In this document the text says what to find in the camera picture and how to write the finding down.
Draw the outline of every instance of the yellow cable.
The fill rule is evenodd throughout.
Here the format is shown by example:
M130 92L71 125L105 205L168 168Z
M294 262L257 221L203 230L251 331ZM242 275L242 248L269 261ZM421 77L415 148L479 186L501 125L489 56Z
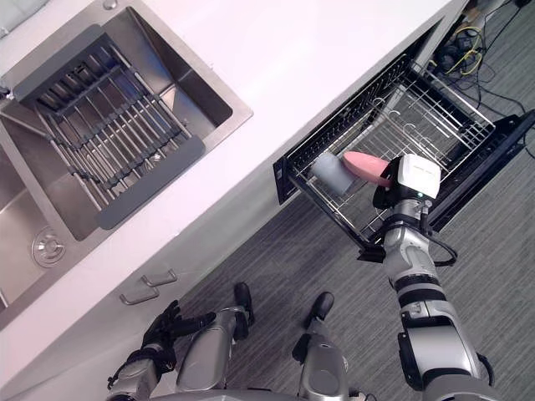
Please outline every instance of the yellow cable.
M478 32L478 33L481 32L481 29L480 29L479 27L464 27L464 28L458 29L458 30L454 33L454 35L456 36L456 35L458 35L460 32L466 31L466 30L468 30L468 29L470 29L470 30L472 30L472 31L476 31L476 32ZM450 69L448 69L448 70L446 71L446 75L447 75L447 74L451 74L453 71L455 71L455 70L457 69L457 67L459 67L459 64L461 64L463 61L465 61L471 54L473 54L473 53L475 53L475 54L480 54L479 52L476 51L476 46L478 45L478 42L477 42L478 40L479 40L479 35L476 36L476 41L474 42L474 44L472 44L471 49L468 50L468 51L465 53L465 55L461 57L461 59L460 59L459 61L457 61L455 64L453 64L453 67L451 67ZM478 64L481 62L481 60L482 60L482 55L480 54L480 56L481 56L481 57L479 58L479 60L477 60L476 67L477 67L477 65L478 65ZM462 75L469 75L469 74L473 73L474 71L475 71L475 68L471 69L470 72L468 72L468 73L463 73L463 72L461 71L461 74L462 74Z
M461 71L461 75L470 75L471 73L473 73L474 71L476 71L477 69L477 66L481 63L481 61L483 60L483 55L479 52L476 52L476 54L479 54L479 59L477 60L477 62L474 64L474 66L471 68L470 71Z

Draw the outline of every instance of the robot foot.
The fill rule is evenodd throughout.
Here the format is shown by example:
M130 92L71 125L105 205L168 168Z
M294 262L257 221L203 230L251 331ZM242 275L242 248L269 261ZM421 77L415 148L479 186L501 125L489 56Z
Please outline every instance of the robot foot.
M236 313L236 329L234 330L234 340L244 340L249 335L249 327L254 324L255 318L252 311L252 298L249 286L245 282L239 282L234 286L234 299L239 307L243 307L247 314Z
M321 294L319 294L316 298L316 301L314 301L312 308L310 309L310 313L308 314L307 318L303 323L305 330L308 329L308 326L310 326L310 323L315 318L322 321L325 320L333 305L334 295L332 293L322 292Z

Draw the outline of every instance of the pink object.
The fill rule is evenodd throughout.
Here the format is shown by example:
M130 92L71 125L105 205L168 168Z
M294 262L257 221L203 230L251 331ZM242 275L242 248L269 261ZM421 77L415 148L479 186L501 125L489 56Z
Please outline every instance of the pink object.
M345 152L343 160L347 169L363 180L390 188L390 180L381 177L388 161L360 152Z

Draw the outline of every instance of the gray carpet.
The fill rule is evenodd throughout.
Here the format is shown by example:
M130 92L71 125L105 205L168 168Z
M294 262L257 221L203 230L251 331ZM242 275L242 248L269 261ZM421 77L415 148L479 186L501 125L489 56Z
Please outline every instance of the gray carpet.
M489 38L514 10L506 6L489 22ZM527 109L535 107L533 21L532 3L486 58L496 71L486 87ZM483 101L505 114L519 113L504 99L483 94ZM535 151L532 133L528 145ZM460 253L454 267L440 269L441 282L476 349L492 361L504 399L535 398L534 172L535 160L522 151L441 233ZM356 257L342 231L300 196L186 296L183 310L195 314L230 303L234 282L252 289L257 324L235 348L230 387L295 394L300 368L291 350L302 332L299 322L328 290L336 297L329 328L349 360L352 385L380 401L420 399L400 368L395 294L380 265Z

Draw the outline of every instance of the white countertop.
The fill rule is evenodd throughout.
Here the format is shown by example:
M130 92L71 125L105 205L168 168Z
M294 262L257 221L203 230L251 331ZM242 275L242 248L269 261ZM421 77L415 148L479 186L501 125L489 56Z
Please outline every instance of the white countertop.
M452 3L145 2L254 115L0 332L0 387L247 175L273 163L329 102L365 83L436 23ZM0 75L86 3L51 0L0 40ZM459 8L462 0L456 3Z

